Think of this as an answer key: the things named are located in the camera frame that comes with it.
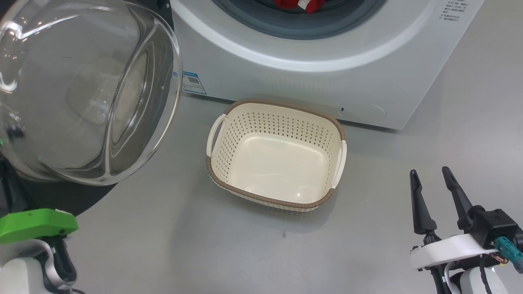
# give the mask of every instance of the floor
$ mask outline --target floor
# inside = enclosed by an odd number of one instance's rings
[[[346,125],[336,195],[305,215],[251,203],[209,178],[205,146],[227,104],[183,97],[158,153],[78,217],[68,241],[87,294],[436,293],[410,268],[408,172],[437,234],[460,234],[441,167],[473,204],[523,224],[523,4],[487,0],[402,131]],[[512,266],[497,270],[523,288]]]

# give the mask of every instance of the washing machine door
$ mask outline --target washing machine door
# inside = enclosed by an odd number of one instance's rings
[[[44,182],[105,186],[140,168],[179,99],[172,20],[120,0],[0,8],[0,153]]]
[[[234,56],[293,73],[333,73],[372,63],[406,45],[446,2],[329,0],[313,14],[282,11],[274,0],[171,3],[176,18]]]

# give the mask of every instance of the white washing machine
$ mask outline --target white washing machine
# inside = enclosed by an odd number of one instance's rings
[[[183,89],[268,98],[402,129],[483,0],[171,0]]]

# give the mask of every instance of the laundry in drum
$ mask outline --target laundry in drum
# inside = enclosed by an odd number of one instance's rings
[[[301,8],[307,13],[314,13],[325,4],[325,0],[274,0],[282,9]]]

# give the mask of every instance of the plastic basket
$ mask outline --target plastic basket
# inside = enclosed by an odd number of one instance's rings
[[[307,212],[332,196],[346,154],[336,119],[289,104],[241,100],[212,126],[207,169],[217,185],[235,195]]]

